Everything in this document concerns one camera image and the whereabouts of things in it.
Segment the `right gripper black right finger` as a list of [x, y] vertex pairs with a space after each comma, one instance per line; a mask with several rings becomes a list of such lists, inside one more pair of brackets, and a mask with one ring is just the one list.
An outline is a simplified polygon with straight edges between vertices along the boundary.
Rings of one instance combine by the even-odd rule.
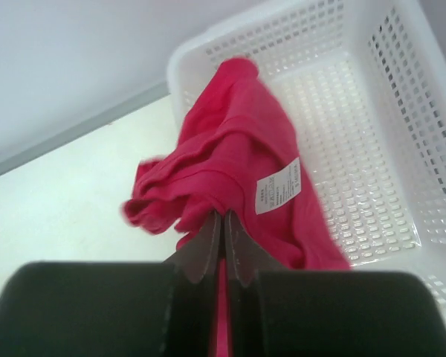
[[437, 308], [400, 271], [297, 271], [224, 219], [232, 356], [435, 356]]

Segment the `magenta t shirt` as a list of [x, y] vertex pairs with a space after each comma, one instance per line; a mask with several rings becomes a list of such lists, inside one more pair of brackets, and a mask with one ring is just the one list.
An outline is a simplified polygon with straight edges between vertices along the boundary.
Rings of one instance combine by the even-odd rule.
[[303, 166], [296, 133], [245, 58], [223, 62], [175, 150], [138, 166], [131, 225], [182, 233], [147, 266], [157, 356], [336, 356], [329, 290], [349, 264]]

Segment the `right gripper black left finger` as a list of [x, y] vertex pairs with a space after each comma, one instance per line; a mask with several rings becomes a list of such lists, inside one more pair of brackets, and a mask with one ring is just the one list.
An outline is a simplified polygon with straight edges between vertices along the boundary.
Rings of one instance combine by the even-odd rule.
[[0, 294], [0, 356], [214, 356], [222, 218], [161, 263], [34, 262]]

